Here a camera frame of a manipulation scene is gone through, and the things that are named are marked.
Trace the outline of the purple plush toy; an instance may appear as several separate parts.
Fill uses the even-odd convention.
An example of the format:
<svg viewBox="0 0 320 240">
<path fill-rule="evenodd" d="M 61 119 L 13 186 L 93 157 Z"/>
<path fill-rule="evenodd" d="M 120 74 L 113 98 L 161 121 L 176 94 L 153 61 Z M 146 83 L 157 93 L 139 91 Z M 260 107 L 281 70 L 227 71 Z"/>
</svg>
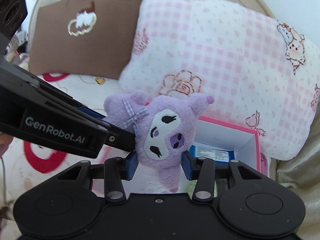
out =
<svg viewBox="0 0 320 240">
<path fill-rule="evenodd" d="M 194 93 L 186 98 L 159 95 L 147 101 L 142 91 L 113 94 L 104 101 L 105 122 L 135 134 L 140 164 L 153 168 L 172 193 L 180 184 L 182 153 L 195 138 L 195 125 L 214 98 Z"/>
</svg>

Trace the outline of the blue wet wipes pack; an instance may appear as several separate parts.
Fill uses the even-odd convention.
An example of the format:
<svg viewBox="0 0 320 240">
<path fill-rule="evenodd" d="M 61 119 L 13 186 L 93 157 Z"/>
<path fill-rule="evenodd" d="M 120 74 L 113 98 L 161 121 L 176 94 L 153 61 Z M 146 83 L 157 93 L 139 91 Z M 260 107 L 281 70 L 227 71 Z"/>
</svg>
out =
<svg viewBox="0 0 320 240">
<path fill-rule="evenodd" d="M 215 148 L 192 145 L 189 152 L 196 158 L 205 157 L 213 159 L 218 164 L 226 164 L 234 159 L 234 151 L 218 150 Z"/>
</svg>

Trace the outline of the green yarn ball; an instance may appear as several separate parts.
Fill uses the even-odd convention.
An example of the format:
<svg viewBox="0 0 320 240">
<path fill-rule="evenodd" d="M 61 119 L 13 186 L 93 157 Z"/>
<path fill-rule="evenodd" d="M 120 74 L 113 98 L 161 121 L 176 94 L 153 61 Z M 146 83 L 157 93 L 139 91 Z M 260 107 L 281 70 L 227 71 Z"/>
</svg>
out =
<svg viewBox="0 0 320 240">
<path fill-rule="evenodd" d="M 188 181 L 187 183 L 187 194 L 189 195 L 190 199 L 193 197 L 196 184 L 197 184 L 197 180 Z"/>
</svg>

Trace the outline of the red bear fleece blanket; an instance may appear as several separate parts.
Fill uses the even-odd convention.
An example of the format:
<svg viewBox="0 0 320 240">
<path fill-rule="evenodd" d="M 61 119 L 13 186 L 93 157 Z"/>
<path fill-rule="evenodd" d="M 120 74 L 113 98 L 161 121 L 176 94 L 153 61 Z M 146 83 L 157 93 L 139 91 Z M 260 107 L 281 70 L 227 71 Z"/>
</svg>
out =
<svg viewBox="0 0 320 240">
<path fill-rule="evenodd" d="M 129 152 L 124 160 L 83 163 L 22 195 L 14 218 L 34 235 L 71 234 L 95 221 L 135 217 L 168 222 L 186 209 L 186 194 L 143 194 L 127 200 L 121 181 L 137 165 L 135 135 L 53 86 L 22 72 L 1 70 L 1 131 L 28 142 L 88 158 L 104 145 Z"/>
</svg>

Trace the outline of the beige satin bedsheet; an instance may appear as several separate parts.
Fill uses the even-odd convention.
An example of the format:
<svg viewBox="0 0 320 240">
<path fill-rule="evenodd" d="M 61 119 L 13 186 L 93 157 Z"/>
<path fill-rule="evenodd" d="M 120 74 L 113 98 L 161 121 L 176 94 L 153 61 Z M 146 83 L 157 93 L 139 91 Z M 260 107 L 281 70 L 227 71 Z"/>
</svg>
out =
<svg viewBox="0 0 320 240">
<path fill-rule="evenodd" d="M 296 157 L 279 162 L 276 181 L 299 195 L 305 204 L 306 215 L 298 236 L 319 239 L 319 124 L 312 126 Z"/>
</svg>

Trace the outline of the brown pillow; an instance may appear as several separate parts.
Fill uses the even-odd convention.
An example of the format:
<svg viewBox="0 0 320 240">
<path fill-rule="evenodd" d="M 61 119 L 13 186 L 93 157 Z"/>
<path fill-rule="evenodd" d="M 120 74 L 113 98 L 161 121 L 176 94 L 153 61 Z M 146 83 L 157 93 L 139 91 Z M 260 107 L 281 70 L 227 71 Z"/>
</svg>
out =
<svg viewBox="0 0 320 240">
<path fill-rule="evenodd" d="M 61 0 L 41 7 L 29 70 L 118 79 L 131 57 L 142 0 Z"/>
</svg>

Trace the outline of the pink open box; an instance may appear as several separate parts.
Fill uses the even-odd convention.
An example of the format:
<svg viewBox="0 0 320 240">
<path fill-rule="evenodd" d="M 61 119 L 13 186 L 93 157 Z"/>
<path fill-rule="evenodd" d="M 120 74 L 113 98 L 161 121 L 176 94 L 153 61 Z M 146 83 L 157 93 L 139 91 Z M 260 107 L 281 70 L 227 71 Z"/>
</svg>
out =
<svg viewBox="0 0 320 240">
<path fill-rule="evenodd" d="M 261 171 L 259 135 L 253 129 L 201 116 L 196 124 L 192 145 L 234 151 L 234 159 Z M 170 192 L 160 184 L 155 170 L 141 164 L 138 165 L 131 181 L 123 181 L 123 187 L 127 197 L 131 193 Z"/>
</svg>

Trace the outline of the pink checked pillow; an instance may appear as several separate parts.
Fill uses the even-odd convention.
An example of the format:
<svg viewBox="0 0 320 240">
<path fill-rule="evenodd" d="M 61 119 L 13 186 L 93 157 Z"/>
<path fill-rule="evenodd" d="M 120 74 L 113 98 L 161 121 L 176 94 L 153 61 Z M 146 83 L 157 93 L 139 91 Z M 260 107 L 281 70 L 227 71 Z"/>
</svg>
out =
<svg viewBox="0 0 320 240">
<path fill-rule="evenodd" d="M 258 132 L 264 155 L 290 160 L 319 101 L 319 49 L 274 18 L 225 0 L 142 0 L 123 91 L 214 97 L 206 115 Z"/>
</svg>

